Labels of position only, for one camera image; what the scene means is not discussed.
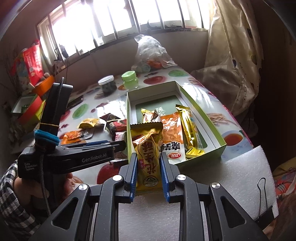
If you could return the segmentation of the plaid sleeve forearm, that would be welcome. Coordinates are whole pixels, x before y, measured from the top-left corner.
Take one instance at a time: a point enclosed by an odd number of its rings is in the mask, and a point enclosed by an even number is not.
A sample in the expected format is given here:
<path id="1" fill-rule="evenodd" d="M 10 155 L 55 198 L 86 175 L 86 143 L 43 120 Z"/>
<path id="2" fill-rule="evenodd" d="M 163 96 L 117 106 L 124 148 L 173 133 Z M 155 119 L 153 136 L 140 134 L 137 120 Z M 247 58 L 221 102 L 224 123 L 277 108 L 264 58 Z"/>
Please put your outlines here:
<path id="1" fill-rule="evenodd" d="M 1 216 L 18 240 L 29 240 L 40 224 L 21 205 L 14 192 L 18 177 L 18 161 L 15 160 L 1 178 Z"/>

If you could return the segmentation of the person left hand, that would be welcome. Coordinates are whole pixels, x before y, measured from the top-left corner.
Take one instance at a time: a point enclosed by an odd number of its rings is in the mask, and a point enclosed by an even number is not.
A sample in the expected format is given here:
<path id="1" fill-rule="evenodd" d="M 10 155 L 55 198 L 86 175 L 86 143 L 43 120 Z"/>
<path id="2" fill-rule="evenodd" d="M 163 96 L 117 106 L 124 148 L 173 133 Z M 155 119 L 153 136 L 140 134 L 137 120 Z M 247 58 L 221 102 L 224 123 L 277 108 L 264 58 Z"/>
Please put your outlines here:
<path id="1" fill-rule="evenodd" d="M 50 180 L 44 180 L 46 197 L 53 197 L 58 204 L 61 204 L 83 181 L 72 173 L 62 176 L 57 183 L 50 184 Z M 13 191 L 24 208 L 29 207 L 35 200 L 43 200 L 41 182 L 31 181 L 17 177 L 13 183 Z"/>

